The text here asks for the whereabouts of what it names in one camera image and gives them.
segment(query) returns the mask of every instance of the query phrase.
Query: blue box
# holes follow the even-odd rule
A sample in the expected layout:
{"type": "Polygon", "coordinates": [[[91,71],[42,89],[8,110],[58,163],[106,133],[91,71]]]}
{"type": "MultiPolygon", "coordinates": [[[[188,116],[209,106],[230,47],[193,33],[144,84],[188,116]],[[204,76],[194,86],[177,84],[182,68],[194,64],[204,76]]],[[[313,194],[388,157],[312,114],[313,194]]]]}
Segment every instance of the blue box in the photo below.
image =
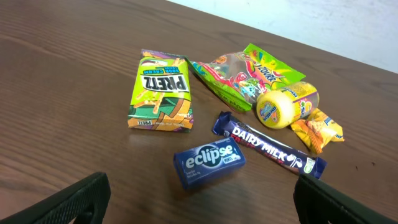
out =
{"type": "Polygon", "coordinates": [[[185,189],[226,175],[245,163],[231,137],[174,154],[175,170],[185,189]]]}

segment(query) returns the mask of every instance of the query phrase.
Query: yellow cylindrical candy container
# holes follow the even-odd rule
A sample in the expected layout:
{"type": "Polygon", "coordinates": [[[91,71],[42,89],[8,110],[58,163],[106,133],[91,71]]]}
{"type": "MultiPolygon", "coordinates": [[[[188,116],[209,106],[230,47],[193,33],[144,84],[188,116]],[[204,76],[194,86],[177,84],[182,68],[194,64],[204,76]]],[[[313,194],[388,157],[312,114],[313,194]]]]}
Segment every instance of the yellow cylindrical candy container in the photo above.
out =
{"type": "Polygon", "coordinates": [[[257,99],[257,115],[268,128],[284,128],[309,115],[319,104],[317,89],[298,82],[261,94],[257,99]]]}

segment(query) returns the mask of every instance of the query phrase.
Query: brown wooden surface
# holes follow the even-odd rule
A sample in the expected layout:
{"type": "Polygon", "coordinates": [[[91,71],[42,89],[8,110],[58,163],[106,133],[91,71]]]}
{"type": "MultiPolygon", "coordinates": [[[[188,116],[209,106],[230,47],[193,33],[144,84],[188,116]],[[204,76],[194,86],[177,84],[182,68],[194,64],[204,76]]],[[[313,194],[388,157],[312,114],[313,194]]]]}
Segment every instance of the brown wooden surface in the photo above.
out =
{"type": "MultiPolygon", "coordinates": [[[[250,42],[306,74],[342,125],[322,180],[398,220],[397,74],[156,0],[0,1],[0,219],[102,170],[105,223],[298,223],[297,176],[245,147],[240,171],[182,190],[173,154],[219,139],[229,110],[192,74],[190,134],[127,128],[141,48],[210,62],[250,42]]],[[[307,152],[291,130],[235,115],[307,152]]]]}

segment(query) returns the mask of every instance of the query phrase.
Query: orange candy wrapper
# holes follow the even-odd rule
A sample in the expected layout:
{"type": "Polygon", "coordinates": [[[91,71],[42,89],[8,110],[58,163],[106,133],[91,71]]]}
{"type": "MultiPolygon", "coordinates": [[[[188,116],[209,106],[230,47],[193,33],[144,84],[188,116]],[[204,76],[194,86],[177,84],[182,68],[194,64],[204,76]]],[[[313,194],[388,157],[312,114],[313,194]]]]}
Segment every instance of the orange candy wrapper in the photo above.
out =
{"type": "Polygon", "coordinates": [[[300,119],[290,125],[296,135],[316,154],[330,141],[344,141],[343,128],[319,109],[307,120],[300,119]]]}

